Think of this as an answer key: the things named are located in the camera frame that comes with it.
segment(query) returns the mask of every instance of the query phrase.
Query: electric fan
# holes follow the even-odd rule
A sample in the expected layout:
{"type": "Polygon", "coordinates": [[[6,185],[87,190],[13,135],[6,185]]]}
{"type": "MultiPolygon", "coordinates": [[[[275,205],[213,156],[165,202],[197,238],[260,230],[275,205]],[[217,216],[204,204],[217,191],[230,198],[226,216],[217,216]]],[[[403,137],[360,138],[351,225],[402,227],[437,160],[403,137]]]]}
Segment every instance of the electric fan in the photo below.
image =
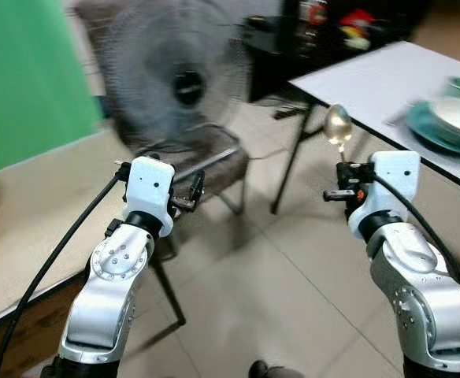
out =
{"type": "Polygon", "coordinates": [[[115,128],[132,151],[186,130],[225,125],[247,81],[239,27],[210,0],[141,0],[102,45],[115,128]]]}

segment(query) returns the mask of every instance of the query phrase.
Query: chair leg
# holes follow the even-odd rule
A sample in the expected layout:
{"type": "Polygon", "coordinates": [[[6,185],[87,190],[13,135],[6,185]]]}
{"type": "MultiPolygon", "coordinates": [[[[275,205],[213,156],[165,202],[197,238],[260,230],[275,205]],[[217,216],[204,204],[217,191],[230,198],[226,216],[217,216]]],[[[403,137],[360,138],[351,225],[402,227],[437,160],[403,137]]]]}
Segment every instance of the chair leg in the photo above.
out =
{"type": "Polygon", "coordinates": [[[218,195],[221,198],[221,201],[225,203],[226,206],[235,214],[240,215],[244,212],[244,205],[246,203],[246,177],[241,180],[241,188],[240,188],[240,200],[239,204],[236,205],[232,200],[230,200],[226,195],[220,193],[218,195]]]}
{"type": "Polygon", "coordinates": [[[151,260],[150,260],[151,266],[155,274],[157,275],[158,281],[160,282],[162,289],[164,289],[165,296],[169,300],[169,303],[172,306],[174,313],[176,314],[177,324],[179,326],[185,325],[186,318],[184,317],[183,310],[181,309],[181,306],[179,302],[177,301],[173,286],[171,285],[169,278],[165,274],[165,270],[164,270],[163,265],[161,264],[160,258],[155,257],[155,256],[158,256],[158,254],[153,254],[153,256],[151,257],[151,260]]]}
{"type": "Polygon", "coordinates": [[[155,254],[161,262],[174,259],[180,254],[180,241],[177,228],[173,228],[169,236],[158,240],[155,246],[155,254]]]}

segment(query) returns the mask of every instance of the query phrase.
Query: red object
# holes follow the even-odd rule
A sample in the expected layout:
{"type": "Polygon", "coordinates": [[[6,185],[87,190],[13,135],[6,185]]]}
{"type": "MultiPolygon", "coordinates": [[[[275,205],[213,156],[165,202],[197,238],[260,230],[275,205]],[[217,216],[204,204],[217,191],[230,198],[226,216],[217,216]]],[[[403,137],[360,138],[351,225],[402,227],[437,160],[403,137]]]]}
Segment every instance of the red object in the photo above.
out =
{"type": "Polygon", "coordinates": [[[356,198],[362,201],[365,198],[365,192],[360,189],[356,194],[356,198]]]}
{"type": "Polygon", "coordinates": [[[320,25],[326,21],[326,6],[320,4],[318,6],[311,6],[309,9],[309,24],[320,25]]]}
{"type": "Polygon", "coordinates": [[[376,19],[364,9],[355,9],[351,13],[342,17],[339,23],[343,26],[352,26],[358,29],[362,35],[367,35],[365,26],[371,24],[376,19]]]}

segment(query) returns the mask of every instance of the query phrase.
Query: white table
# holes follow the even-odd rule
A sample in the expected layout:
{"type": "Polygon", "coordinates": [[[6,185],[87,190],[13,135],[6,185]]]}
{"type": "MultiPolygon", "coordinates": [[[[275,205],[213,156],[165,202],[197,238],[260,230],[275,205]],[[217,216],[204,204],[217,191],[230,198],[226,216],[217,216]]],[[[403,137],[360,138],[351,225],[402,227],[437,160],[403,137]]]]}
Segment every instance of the white table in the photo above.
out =
{"type": "MultiPolygon", "coordinates": [[[[413,43],[399,42],[299,77],[291,84],[312,98],[310,111],[316,104],[341,104],[356,125],[400,150],[417,151],[423,163],[460,185],[460,156],[429,150],[408,127],[386,124],[408,102],[440,95],[448,76],[460,76],[460,61],[413,43]]],[[[300,126],[273,213],[277,211],[298,145],[312,136],[303,131],[305,126],[306,121],[300,126]]]]}

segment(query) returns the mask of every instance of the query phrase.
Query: teal plate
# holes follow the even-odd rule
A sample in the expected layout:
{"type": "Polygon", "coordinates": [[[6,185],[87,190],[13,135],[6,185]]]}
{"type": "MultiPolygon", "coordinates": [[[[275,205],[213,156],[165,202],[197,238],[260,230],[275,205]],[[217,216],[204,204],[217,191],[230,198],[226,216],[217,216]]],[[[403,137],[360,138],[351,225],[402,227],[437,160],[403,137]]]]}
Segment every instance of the teal plate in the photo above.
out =
{"type": "Polygon", "coordinates": [[[406,115],[406,124],[410,129],[428,142],[460,154],[460,146],[457,146],[441,137],[441,129],[438,121],[433,116],[427,102],[417,103],[406,115]]]}

